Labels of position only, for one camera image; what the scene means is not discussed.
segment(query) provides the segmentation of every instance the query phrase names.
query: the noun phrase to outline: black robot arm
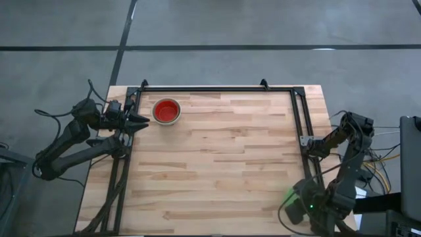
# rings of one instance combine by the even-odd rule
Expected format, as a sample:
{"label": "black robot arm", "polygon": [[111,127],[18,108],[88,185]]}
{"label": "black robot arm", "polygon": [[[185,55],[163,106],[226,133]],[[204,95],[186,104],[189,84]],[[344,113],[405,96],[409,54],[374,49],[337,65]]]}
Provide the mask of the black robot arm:
{"label": "black robot arm", "polygon": [[326,189],[313,179],[300,180],[294,185],[298,199],[285,209],[293,224],[300,223],[303,215],[308,214],[311,230],[315,234],[333,236],[335,225],[342,230],[348,229],[342,220],[355,205],[355,182],[373,135],[372,119],[346,112],[340,125],[325,138],[308,141],[303,151],[310,157],[321,158],[327,157],[332,148],[345,140],[349,144],[336,178]]}
{"label": "black robot arm", "polygon": [[[109,154],[117,159],[127,155],[128,148],[124,145],[124,134],[146,128],[148,118],[134,112],[133,101],[127,101],[124,110],[117,101],[110,101],[107,110],[102,115],[92,99],[84,99],[73,107],[70,121],[63,133],[47,148],[36,155],[35,166],[41,171],[41,178],[53,180],[66,170],[100,155]],[[89,127],[94,130],[115,130],[112,136],[105,139],[87,140],[90,137]],[[60,157],[75,144],[86,141],[91,147],[66,157]]]}

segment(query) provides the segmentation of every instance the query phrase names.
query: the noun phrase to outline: gray floor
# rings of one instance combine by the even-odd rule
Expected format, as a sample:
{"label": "gray floor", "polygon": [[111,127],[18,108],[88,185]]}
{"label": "gray floor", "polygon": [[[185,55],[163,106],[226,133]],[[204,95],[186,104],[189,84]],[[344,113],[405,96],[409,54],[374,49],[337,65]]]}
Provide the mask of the gray floor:
{"label": "gray floor", "polygon": [[[2,0],[0,46],[118,45],[129,4]],[[409,0],[139,0],[133,18],[128,45],[421,43]],[[68,111],[86,95],[87,78],[105,96],[115,57],[0,52],[0,141],[33,157],[57,129],[33,109]],[[420,61],[420,50],[125,52],[117,84],[321,84],[329,114],[345,109],[398,126],[400,116],[420,115]],[[372,147],[397,143],[397,134],[376,136]],[[386,169],[399,192],[399,159]],[[83,164],[64,176],[84,181],[86,172]],[[81,194],[72,182],[32,178],[13,236],[71,233]]]}

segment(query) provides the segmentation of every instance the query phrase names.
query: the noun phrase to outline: wooden tabletop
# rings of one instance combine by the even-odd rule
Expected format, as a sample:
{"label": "wooden tabletop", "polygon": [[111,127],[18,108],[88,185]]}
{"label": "wooden tabletop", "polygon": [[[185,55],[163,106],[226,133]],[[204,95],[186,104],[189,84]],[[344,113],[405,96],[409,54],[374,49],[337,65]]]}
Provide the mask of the wooden tabletop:
{"label": "wooden tabletop", "polygon": [[[331,126],[322,88],[304,87],[314,134],[325,136]],[[111,86],[107,99],[123,103],[126,88]],[[136,133],[120,234],[291,234],[277,218],[286,192],[304,177],[290,94],[149,92],[141,95],[140,115],[151,118],[164,97],[177,100],[182,115],[173,126],[151,119]],[[327,157],[322,170],[337,164]],[[111,167],[108,157],[90,169],[76,230],[104,203]],[[336,174],[325,174],[325,185]],[[284,211],[281,218],[310,233],[308,219],[294,226]],[[355,227],[352,215],[346,223]]]}

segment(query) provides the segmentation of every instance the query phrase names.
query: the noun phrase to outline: wooden table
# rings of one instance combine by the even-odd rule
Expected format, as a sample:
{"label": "wooden table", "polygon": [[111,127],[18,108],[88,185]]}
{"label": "wooden table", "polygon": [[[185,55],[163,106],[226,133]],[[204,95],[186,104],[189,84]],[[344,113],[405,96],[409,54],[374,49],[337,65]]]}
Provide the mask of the wooden table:
{"label": "wooden table", "polygon": [[[322,88],[304,87],[314,134],[325,136],[331,126]],[[126,88],[110,87],[107,99],[123,103]],[[182,117],[174,126],[151,120],[136,133],[120,234],[291,234],[277,218],[286,192],[303,177],[290,95],[143,92],[140,115],[150,118],[154,102],[164,97],[181,104]],[[305,128],[301,107],[300,113]],[[322,170],[338,163],[328,157]],[[111,166],[109,157],[91,168],[76,230],[104,203]],[[324,175],[325,185],[336,173]],[[281,218],[309,233],[308,220],[294,226],[284,211]],[[355,227],[353,215],[346,223]]]}

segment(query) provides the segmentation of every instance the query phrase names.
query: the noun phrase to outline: red bowl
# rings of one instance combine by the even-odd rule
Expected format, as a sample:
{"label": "red bowl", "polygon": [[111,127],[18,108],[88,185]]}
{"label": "red bowl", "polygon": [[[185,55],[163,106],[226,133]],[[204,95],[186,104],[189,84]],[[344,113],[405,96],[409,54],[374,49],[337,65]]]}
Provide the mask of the red bowl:
{"label": "red bowl", "polygon": [[153,107],[153,117],[161,123],[169,123],[180,115],[180,105],[173,99],[162,99]]}

